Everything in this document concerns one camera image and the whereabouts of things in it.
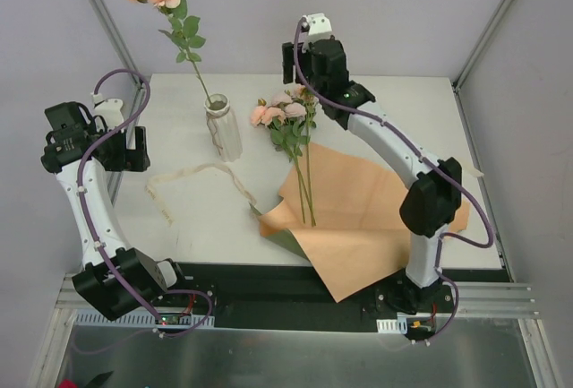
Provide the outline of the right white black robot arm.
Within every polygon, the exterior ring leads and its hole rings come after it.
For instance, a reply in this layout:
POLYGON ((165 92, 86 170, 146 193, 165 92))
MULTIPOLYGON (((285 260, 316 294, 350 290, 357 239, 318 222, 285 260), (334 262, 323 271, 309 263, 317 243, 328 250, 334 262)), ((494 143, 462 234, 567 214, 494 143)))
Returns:
POLYGON ((350 79, 346 54, 330 37, 304 47, 286 42, 281 47, 284 83, 307 86, 325 115, 367 143, 398 175, 406 189, 399 216, 410 231, 410 256, 403 288, 405 305, 423 311, 435 299, 439 280, 436 258, 440 236, 455 219, 462 203, 462 168, 457 160, 424 156, 392 125, 374 95, 350 79))

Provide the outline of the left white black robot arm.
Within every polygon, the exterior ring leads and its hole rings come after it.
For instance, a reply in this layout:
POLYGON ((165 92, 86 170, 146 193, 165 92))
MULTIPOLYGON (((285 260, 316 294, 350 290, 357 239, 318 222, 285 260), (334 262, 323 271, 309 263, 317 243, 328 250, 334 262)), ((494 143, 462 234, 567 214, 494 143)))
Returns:
POLYGON ((107 137, 106 119, 81 103, 64 102, 45 115, 52 129, 40 160, 64 189, 81 236, 75 291, 110 321, 159 297, 182 305, 190 287, 179 265, 170 258, 155 261, 128 243, 107 190, 107 173, 150 167, 145 128, 136 127, 130 149, 124 131, 107 137))

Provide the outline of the pink flower bouquet green leaves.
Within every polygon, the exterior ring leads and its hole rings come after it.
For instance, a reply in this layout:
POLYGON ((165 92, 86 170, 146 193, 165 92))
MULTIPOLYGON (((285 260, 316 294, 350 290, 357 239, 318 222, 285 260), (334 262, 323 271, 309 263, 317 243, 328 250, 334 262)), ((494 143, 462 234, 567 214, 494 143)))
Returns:
POLYGON ((316 127, 317 99, 302 84, 287 88, 270 101, 258 99, 251 113, 253 127, 264 127, 276 151, 294 164, 303 222, 315 227, 310 143, 316 127))

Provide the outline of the green wrapping paper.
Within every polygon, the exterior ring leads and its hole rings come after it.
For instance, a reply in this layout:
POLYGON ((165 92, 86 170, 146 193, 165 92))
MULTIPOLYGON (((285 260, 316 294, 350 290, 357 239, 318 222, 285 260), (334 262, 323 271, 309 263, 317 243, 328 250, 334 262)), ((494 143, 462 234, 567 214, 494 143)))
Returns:
POLYGON ((259 233, 263 238, 266 238, 274 245, 288 251, 290 254, 301 257, 306 262, 310 262, 289 227, 271 226, 267 221, 263 220, 263 214, 254 206, 253 203, 249 203, 249 206, 253 217, 259 222, 259 233))

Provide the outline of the orange wrapping paper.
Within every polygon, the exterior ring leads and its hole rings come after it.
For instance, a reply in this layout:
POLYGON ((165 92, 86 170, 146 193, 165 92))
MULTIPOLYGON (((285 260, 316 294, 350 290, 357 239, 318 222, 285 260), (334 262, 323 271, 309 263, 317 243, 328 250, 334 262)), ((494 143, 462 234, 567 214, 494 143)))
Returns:
POLYGON ((310 146, 315 218, 303 222, 295 169, 279 188, 281 202, 263 214, 289 227, 335 301, 404 268, 410 232, 399 216, 406 189, 388 168, 313 143, 310 146))

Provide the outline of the cream ribbon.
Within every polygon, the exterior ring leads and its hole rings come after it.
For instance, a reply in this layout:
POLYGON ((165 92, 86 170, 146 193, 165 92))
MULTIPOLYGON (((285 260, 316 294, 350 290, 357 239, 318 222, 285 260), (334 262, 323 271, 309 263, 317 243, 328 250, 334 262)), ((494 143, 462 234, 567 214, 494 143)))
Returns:
POLYGON ((173 172, 154 175, 147 179, 144 191, 167 226, 172 228, 177 223, 176 213, 172 210, 171 203, 167 201, 160 187, 163 185, 175 187, 177 185, 187 192, 198 191, 199 200, 203 197, 211 200, 212 191, 220 188, 217 180, 222 177, 226 177, 232 187, 249 204, 257 203, 257 199, 243 184, 239 176, 223 162, 203 163, 197 167, 179 168, 173 172))

